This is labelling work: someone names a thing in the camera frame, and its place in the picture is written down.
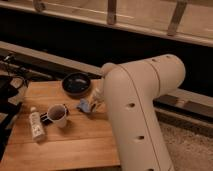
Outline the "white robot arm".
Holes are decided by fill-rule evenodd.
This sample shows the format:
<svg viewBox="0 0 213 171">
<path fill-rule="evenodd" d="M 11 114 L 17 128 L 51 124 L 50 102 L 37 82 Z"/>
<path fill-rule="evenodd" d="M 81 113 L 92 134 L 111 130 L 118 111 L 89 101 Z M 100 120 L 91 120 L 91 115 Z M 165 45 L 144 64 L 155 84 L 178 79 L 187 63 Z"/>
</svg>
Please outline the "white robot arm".
<svg viewBox="0 0 213 171">
<path fill-rule="evenodd" d="M 185 74 L 183 62 L 172 54 L 101 67 L 98 91 L 122 171 L 175 171 L 153 100 L 176 90 Z"/>
</svg>

